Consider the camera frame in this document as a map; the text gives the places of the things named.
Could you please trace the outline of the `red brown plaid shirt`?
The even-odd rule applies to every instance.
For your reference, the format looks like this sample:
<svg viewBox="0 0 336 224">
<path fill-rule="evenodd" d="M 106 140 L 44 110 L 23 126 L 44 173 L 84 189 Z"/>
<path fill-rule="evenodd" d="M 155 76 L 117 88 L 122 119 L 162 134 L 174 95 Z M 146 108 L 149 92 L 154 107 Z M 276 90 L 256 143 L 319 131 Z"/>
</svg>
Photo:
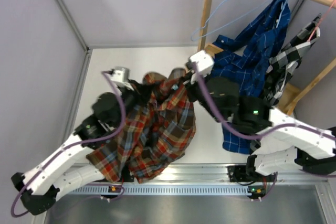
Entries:
<svg viewBox="0 0 336 224">
<path fill-rule="evenodd" d="M 122 131 L 86 156 L 91 165 L 114 183 L 127 167 L 139 183 L 159 175 L 184 156 L 196 133 L 194 104 L 182 83 L 186 71 L 174 68 L 168 77 L 148 72 L 132 86 L 140 103 L 127 114 Z"/>
</svg>

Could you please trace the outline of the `light blue wire hanger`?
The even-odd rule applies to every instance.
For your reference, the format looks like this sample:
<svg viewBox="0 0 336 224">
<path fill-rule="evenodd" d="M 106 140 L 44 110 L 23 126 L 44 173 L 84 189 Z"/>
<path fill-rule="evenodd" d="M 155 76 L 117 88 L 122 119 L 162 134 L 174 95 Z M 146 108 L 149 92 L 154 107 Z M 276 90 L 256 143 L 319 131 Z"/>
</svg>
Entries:
<svg viewBox="0 0 336 224">
<path fill-rule="evenodd" d="M 250 13 L 254 12 L 263 5 L 269 3 L 271 0 L 222 0 L 214 5 L 212 0 L 211 12 L 208 21 L 208 28 L 206 34 L 207 38 L 213 38 L 222 32 L 226 27 L 244 18 Z M 198 43 L 200 38 L 200 27 L 195 29 L 191 35 L 190 40 Z"/>
</svg>

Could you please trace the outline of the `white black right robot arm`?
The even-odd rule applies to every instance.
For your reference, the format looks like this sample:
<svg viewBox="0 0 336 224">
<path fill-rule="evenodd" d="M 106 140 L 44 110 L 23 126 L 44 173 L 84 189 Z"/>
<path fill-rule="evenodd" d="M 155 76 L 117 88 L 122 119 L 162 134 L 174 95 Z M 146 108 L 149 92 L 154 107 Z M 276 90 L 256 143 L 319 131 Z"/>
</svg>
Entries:
<svg viewBox="0 0 336 224">
<path fill-rule="evenodd" d="M 250 180 L 286 170 L 301 170 L 321 176 L 335 176 L 335 135 L 314 128 L 272 108 L 256 97 L 239 96 L 237 85 L 218 77 L 209 80 L 189 72 L 182 79 L 189 99 L 201 106 L 234 136 L 252 141 L 281 141 L 284 150 L 247 157 L 245 176 Z"/>
</svg>

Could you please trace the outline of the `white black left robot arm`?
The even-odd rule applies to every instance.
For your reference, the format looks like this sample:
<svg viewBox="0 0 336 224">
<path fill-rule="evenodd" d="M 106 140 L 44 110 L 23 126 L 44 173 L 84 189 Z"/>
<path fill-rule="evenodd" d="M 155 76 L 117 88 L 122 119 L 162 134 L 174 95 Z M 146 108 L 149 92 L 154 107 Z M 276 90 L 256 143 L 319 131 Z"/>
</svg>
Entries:
<svg viewBox="0 0 336 224">
<path fill-rule="evenodd" d="M 92 153 L 100 144 L 115 136 L 122 112 L 129 113 L 135 105 L 148 102 L 153 85 L 114 82 L 113 92 L 101 94 L 92 105 L 93 113 L 75 128 L 74 132 L 53 154 L 25 173 L 15 173 L 14 187 L 27 212 L 36 216 L 50 209 L 64 195 L 86 184 L 117 179 L 119 169 L 108 163 L 101 171 L 89 164 L 73 172 L 69 168 Z"/>
</svg>

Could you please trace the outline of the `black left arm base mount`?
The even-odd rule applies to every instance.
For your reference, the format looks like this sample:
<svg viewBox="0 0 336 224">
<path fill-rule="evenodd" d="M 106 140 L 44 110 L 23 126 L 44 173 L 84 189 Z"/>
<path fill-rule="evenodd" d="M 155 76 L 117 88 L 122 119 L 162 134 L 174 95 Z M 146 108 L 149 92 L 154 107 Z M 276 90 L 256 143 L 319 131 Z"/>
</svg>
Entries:
<svg viewBox="0 0 336 224">
<path fill-rule="evenodd" d="M 134 182 L 134 175 L 133 175 L 133 173 L 127 167 L 124 167 L 123 170 L 122 170 L 121 181 L 123 183 L 132 183 L 132 182 Z"/>
</svg>

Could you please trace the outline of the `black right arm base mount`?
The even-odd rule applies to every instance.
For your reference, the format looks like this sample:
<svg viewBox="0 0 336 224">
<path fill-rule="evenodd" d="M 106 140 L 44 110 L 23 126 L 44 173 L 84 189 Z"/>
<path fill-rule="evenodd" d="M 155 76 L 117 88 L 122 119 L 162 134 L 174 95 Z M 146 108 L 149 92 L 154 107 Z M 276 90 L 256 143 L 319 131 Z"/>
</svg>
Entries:
<svg viewBox="0 0 336 224">
<path fill-rule="evenodd" d="M 275 174 L 261 175 L 255 171 L 247 172 L 245 165 L 228 166 L 228 178 L 232 183 L 239 183 L 242 185 L 251 185 L 256 182 L 274 182 Z"/>
</svg>

